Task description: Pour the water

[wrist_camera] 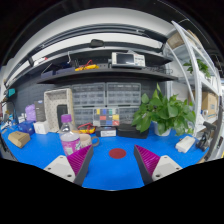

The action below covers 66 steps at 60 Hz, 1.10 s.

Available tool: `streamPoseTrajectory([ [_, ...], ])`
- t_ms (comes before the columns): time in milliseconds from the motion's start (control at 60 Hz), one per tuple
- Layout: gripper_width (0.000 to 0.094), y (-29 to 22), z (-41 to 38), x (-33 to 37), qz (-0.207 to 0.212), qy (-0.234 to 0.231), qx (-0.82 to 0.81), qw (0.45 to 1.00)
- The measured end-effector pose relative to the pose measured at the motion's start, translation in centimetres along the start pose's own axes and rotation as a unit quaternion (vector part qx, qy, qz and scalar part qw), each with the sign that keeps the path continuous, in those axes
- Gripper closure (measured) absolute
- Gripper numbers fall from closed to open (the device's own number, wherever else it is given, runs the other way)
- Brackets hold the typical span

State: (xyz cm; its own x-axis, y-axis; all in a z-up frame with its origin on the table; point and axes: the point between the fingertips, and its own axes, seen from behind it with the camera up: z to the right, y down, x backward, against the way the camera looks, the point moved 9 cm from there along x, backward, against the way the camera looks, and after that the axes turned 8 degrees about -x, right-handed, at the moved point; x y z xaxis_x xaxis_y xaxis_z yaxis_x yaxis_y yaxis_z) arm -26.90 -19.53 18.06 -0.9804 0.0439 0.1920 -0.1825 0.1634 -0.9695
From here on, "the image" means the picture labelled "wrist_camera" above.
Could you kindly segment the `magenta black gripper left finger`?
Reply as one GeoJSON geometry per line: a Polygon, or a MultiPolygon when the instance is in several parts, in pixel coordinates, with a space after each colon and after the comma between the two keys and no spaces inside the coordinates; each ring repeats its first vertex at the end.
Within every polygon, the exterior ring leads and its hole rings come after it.
{"type": "Polygon", "coordinates": [[[93,146],[89,145],[68,157],[58,156],[44,170],[81,186],[87,175],[92,156],[93,146]]]}

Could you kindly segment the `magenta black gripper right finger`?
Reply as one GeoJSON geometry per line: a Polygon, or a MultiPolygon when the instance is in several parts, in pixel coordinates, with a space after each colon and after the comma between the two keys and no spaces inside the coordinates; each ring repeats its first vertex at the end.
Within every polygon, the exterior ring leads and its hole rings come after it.
{"type": "Polygon", "coordinates": [[[182,169],[168,155],[158,156],[146,148],[135,145],[134,156],[145,185],[182,169]]]}

